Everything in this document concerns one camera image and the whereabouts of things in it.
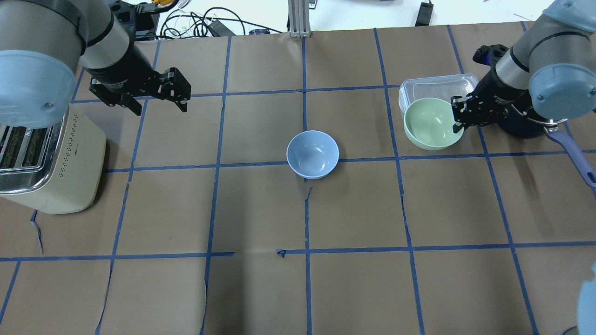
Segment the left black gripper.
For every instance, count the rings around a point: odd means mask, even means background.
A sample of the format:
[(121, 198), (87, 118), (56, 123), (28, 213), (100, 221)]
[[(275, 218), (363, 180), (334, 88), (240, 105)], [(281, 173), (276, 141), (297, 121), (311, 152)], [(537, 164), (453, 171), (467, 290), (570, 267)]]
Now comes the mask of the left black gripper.
[(115, 64), (87, 71), (92, 76), (89, 90), (107, 106), (125, 106), (141, 116), (142, 105), (135, 98), (154, 97), (174, 102), (183, 113), (188, 111), (191, 84), (185, 76), (176, 67), (160, 74), (133, 42)]

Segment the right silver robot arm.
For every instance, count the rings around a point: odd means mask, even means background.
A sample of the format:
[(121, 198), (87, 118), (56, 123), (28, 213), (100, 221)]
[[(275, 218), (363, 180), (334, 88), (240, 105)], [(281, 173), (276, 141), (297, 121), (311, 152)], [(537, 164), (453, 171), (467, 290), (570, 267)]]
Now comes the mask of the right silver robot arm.
[(489, 72), (455, 100), (456, 125), (477, 130), (532, 334), (577, 324), (595, 262), (595, 151), (580, 121), (595, 110), (593, 0), (555, 0), (510, 47), (484, 47)]

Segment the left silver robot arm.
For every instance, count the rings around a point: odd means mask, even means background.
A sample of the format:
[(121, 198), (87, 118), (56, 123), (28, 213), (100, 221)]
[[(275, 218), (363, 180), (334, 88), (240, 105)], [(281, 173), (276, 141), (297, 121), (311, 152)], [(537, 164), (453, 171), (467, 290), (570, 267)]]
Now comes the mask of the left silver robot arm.
[(138, 97), (171, 101), (187, 111), (191, 85), (172, 67), (154, 70), (136, 46), (134, 22), (119, 19), (104, 0), (1, 2), (1, 111), (3, 125), (47, 128), (62, 120), (87, 70), (100, 102), (139, 116)]

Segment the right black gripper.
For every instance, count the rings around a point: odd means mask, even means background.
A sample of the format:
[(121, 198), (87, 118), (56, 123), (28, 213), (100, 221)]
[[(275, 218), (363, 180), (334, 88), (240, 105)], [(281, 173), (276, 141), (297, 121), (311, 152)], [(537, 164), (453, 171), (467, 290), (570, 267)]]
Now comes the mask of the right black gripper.
[(496, 70), (490, 70), (477, 87), (465, 97), (451, 97), (453, 133), (469, 127), (485, 127), (504, 119), (505, 108), (517, 101), (526, 89), (517, 89), (505, 83)]

